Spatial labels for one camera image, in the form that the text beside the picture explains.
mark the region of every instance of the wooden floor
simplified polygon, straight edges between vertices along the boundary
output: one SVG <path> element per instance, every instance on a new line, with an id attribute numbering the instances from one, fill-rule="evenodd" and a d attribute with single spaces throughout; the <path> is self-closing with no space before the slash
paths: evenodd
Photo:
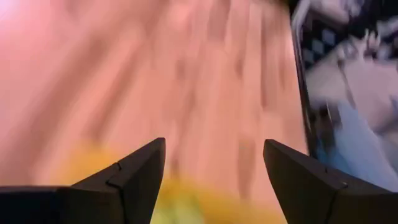
<path id="1" fill-rule="evenodd" d="M 166 175 L 278 207 L 264 140 L 306 150 L 285 9 L 254 0 L 5 2 L 0 184 L 48 184 L 85 141 L 123 156 L 165 137 Z"/>

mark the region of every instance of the checkered pattern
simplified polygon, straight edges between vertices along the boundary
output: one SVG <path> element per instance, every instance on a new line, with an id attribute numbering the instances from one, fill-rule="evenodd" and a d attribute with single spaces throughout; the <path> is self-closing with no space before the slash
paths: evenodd
<path id="1" fill-rule="evenodd" d="M 306 21 L 302 28 L 302 57 L 306 70 L 311 68 L 329 52 L 331 52 L 344 38 L 331 27 L 321 21 Z"/>

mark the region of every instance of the hardwood floor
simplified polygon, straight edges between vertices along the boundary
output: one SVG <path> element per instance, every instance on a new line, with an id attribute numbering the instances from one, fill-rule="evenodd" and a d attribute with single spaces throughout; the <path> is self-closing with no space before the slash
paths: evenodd
<path id="1" fill-rule="evenodd" d="M 56 184 L 49 177 L 83 142 L 122 157 L 162 136 L 166 175 L 278 208 L 264 140 L 306 150 L 285 9 L 40 3 L 0 6 L 1 184 Z"/>

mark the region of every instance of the yellow object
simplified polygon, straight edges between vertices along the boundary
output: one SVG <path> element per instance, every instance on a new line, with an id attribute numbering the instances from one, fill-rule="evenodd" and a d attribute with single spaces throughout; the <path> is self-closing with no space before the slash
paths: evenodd
<path id="1" fill-rule="evenodd" d="M 59 184 L 71 185 L 122 159 L 92 143 L 73 152 Z M 187 180 L 164 178 L 151 224 L 264 224 L 286 223 L 282 214 L 266 208 L 256 208 L 228 195 L 199 187 Z"/>

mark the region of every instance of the black and white checkered fabric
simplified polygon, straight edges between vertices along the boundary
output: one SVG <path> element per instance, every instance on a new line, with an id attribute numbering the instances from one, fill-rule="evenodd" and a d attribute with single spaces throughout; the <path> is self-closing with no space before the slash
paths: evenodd
<path id="1" fill-rule="evenodd" d="M 303 26 L 301 48 L 305 69 L 308 70 L 319 62 L 343 39 L 341 34 L 318 20 Z"/>

